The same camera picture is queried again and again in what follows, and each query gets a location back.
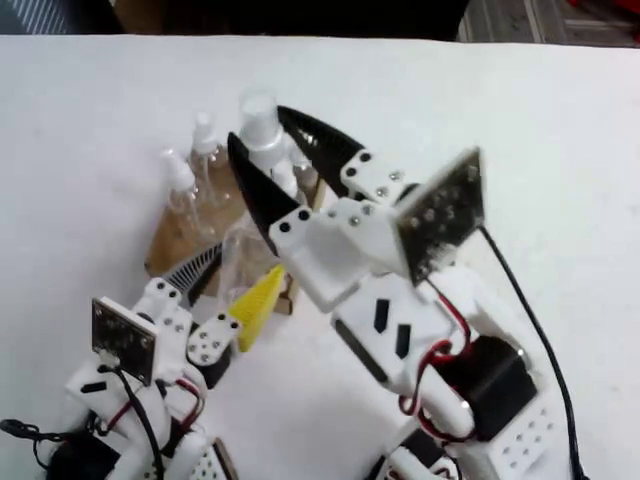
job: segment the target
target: yellow plastic piece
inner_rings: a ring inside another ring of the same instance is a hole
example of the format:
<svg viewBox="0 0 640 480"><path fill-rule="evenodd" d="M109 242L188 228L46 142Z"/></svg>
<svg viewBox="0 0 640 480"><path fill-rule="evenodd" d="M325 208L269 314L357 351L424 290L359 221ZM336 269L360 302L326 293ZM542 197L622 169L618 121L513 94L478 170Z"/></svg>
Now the yellow plastic piece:
<svg viewBox="0 0 640 480"><path fill-rule="evenodd" d="M238 336L238 349L241 352L246 352L251 348L253 342L260 335L267 318L273 312L280 295L284 275L284 267L276 265L262 280L229 307L229 314L244 327Z"/></svg>

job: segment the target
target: white tabletop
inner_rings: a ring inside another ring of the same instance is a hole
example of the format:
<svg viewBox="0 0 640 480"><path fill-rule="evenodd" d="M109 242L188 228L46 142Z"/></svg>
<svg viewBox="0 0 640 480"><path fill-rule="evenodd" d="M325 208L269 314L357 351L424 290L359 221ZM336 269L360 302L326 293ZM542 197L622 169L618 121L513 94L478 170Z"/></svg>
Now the white tabletop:
<svg viewBox="0 0 640 480"><path fill-rule="evenodd" d="M587 472L640 471L639 51L0 37L0 65L0 417L54 425L89 354L90 298L133 302L145 283L158 151L188 148L196 110L236 129L240 92L269 85L409 169L484 149L489 226L556 347ZM482 242L465 256L512 300L478 252L490 258ZM356 480L402 420L304 296L232 365L205 418L242 480ZM27 442L0 436L0 478L36 471Z"/></svg>

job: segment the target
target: black wire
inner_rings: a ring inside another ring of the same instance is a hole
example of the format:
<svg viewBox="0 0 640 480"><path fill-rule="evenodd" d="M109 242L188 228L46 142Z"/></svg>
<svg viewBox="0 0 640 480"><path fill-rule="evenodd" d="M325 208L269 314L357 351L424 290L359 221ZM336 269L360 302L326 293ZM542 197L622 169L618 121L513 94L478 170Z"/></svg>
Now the black wire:
<svg viewBox="0 0 640 480"><path fill-rule="evenodd" d="M156 479L164 480L164 467L162 465L162 454L160 453L160 446L158 445L158 440L156 439L155 434L153 433L153 429L151 428L151 422L149 421L149 417L147 416L147 412L145 412L142 403L136 397L136 394L133 392L131 385L127 381L127 378L122 373L122 370L119 367L116 368L103 368L105 371L110 371L115 373L122 385L124 386L125 391L127 392L127 396L129 397L129 401L131 402L131 406L135 410L142 426L144 427L144 431L149 438L149 443L151 444L151 451L153 452L153 463L156 470Z"/></svg>
<svg viewBox="0 0 640 480"><path fill-rule="evenodd" d="M576 433L576 420L573 413L573 404L571 402L571 396L569 395L569 388L567 387L567 383L565 382L564 376L562 375L562 370L560 369L560 364L558 363L556 354L553 351L553 347L551 346L551 343L549 342L547 335L544 333L542 326L538 322L538 319L535 313L533 313L533 309L531 308L531 306L529 305L529 302L524 296L524 293L520 288L520 285L518 284L518 281L516 280L516 277L513 274L513 271L509 267L507 260L504 258L504 255L502 255L502 252L498 248L498 245L496 245L496 242L493 240L493 237L484 226L480 226L480 232L482 233L485 240L491 247L491 250L493 250L493 253L495 254L498 261L500 262L500 265L502 266L502 269L504 270L507 277L509 278L509 282L511 282L511 285L515 290L516 295L520 300L520 303L522 304L525 311L527 312L529 320L531 321L533 328L536 330L536 333L540 337L540 341L542 342L542 345L544 346L544 349L547 352L547 356L551 361L551 367L553 368L553 373L555 374L556 380L558 381L558 385L560 386L560 392L562 393L562 399L564 401L564 410L567 416L567 431L569 434L569 459L571 462L571 470L573 472L573 478L574 480L589 480L587 476L584 474L584 471L582 469L582 464L580 463L580 453L578 451L578 435Z"/></svg>
<svg viewBox="0 0 640 480"><path fill-rule="evenodd" d="M16 438L24 438L33 441L33 455L36 457L36 462L44 470L49 470L49 467L45 465L38 456L38 446L43 441L60 443L70 439L74 434L71 432L66 433L42 433L37 425L21 422L15 419L6 419L0 422L0 430Z"/></svg>

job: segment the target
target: plastic bag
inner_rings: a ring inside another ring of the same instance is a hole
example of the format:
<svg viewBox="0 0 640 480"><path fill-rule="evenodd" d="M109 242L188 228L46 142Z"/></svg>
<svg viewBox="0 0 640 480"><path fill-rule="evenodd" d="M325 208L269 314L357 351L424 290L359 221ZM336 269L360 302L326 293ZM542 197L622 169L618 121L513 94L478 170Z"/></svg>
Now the plastic bag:
<svg viewBox="0 0 640 480"><path fill-rule="evenodd" d="M245 212L225 233L218 301L228 308L278 264L276 257L249 212Z"/></svg>

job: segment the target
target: circuit board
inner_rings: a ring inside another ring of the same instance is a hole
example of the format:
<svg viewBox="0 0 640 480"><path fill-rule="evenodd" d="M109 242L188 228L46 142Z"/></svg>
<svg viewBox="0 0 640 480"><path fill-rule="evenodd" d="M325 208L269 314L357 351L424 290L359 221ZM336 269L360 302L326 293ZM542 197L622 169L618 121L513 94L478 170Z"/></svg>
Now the circuit board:
<svg viewBox="0 0 640 480"><path fill-rule="evenodd" d="M481 166L480 151L472 150L399 202L396 226L414 285L484 223Z"/></svg>
<svg viewBox="0 0 640 480"><path fill-rule="evenodd" d="M151 384L157 336L155 325L108 298L94 298L91 336L94 352L108 352L120 360L122 370L146 386Z"/></svg>

